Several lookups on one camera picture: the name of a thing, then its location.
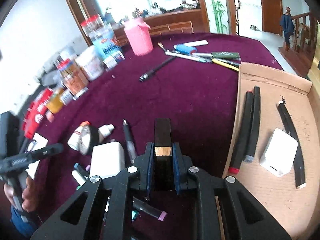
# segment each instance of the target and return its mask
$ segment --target white power adapter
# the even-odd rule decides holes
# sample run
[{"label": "white power adapter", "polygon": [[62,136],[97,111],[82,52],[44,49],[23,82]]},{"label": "white power adapter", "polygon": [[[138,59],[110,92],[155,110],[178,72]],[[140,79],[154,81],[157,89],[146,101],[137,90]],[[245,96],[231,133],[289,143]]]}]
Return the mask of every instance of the white power adapter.
[{"label": "white power adapter", "polygon": [[280,178],[290,172],[297,147],[296,139],[276,128],[260,158],[260,165]]},{"label": "white power adapter", "polygon": [[93,148],[90,177],[98,175],[101,178],[116,176],[125,168],[124,150],[119,142],[97,145]]}]

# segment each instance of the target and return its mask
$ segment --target yellow pencil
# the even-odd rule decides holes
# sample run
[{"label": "yellow pencil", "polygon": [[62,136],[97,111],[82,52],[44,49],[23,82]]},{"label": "yellow pencil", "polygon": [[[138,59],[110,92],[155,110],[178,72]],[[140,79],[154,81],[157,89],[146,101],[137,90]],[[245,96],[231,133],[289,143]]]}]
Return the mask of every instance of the yellow pencil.
[{"label": "yellow pencil", "polygon": [[238,69],[238,68],[236,68],[236,67],[234,67],[234,66],[231,66],[230,64],[224,63],[224,62],[222,62],[222,61],[216,60],[216,59],[214,59],[214,58],[212,59],[212,62],[215,63],[215,64],[218,64],[218,65],[220,65],[220,66],[227,67],[227,68],[230,68],[230,69],[232,69],[232,70],[234,70],[234,71],[239,72],[239,69]]}]

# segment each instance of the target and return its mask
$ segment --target cardboard box lid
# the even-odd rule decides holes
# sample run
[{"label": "cardboard box lid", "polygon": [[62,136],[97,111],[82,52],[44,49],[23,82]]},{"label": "cardboard box lid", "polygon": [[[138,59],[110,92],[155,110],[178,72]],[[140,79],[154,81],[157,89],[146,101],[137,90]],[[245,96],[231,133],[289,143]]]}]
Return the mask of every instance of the cardboard box lid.
[{"label": "cardboard box lid", "polygon": [[[241,123],[247,90],[260,87],[261,119],[254,161],[242,163],[235,176],[275,217],[289,235],[307,239],[320,223],[320,98],[312,83],[274,68],[243,62],[239,72],[235,125],[223,177],[228,175],[232,150]],[[267,141],[275,128],[284,130],[277,102],[285,100],[298,133],[305,163],[306,187],[295,188],[293,168],[277,178],[259,164]]]}]

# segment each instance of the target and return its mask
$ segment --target pink container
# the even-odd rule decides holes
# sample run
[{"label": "pink container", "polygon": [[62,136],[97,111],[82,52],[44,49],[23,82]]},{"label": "pink container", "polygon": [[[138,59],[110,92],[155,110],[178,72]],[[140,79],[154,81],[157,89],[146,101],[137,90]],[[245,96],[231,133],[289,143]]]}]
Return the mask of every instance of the pink container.
[{"label": "pink container", "polygon": [[124,22],[124,32],[135,55],[143,56],[153,50],[150,38],[150,26],[141,17]]}]

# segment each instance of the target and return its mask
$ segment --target red bag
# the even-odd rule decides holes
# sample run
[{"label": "red bag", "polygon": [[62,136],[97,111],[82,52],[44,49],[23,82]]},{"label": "red bag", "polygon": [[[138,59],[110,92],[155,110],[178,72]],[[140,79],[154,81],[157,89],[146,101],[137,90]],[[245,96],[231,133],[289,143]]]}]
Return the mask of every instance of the red bag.
[{"label": "red bag", "polygon": [[47,111],[48,99],[53,91],[50,88],[42,90],[36,99],[30,104],[23,120],[22,130],[26,138],[32,139]]}]

